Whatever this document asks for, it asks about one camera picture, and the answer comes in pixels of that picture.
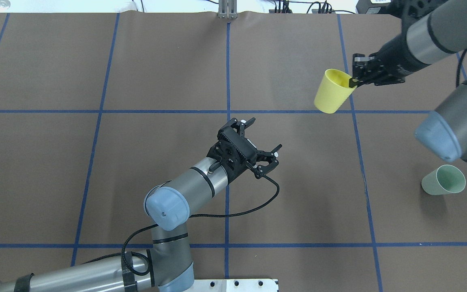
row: metal bracket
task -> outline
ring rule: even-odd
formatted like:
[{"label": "metal bracket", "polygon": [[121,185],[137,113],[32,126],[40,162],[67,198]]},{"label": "metal bracket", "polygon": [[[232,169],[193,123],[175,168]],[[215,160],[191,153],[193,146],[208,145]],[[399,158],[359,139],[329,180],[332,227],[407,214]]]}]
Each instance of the metal bracket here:
[{"label": "metal bracket", "polygon": [[278,292],[277,279],[196,280],[185,292]]},{"label": "metal bracket", "polygon": [[219,18],[236,19],[237,18],[237,0],[219,0]]}]

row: blue joint cap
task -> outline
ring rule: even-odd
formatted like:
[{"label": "blue joint cap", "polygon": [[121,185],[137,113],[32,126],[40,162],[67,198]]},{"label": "blue joint cap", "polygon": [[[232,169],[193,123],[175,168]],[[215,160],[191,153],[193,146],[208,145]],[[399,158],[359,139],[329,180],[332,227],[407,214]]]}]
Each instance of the blue joint cap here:
[{"label": "blue joint cap", "polygon": [[145,201],[150,217],[166,231],[187,222],[191,208],[187,199],[172,187],[160,187]]},{"label": "blue joint cap", "polygon": [[194,262],[181,273],[176,279],[169,283],[158,286],[160,292],[183,292],[194,284]]},{"label": "blue joint cap", "polygon": [[454,131],[436,111],[430,112],[414,135],[421,144],[446,162],[455,161],[462,156],[462,148]]}]

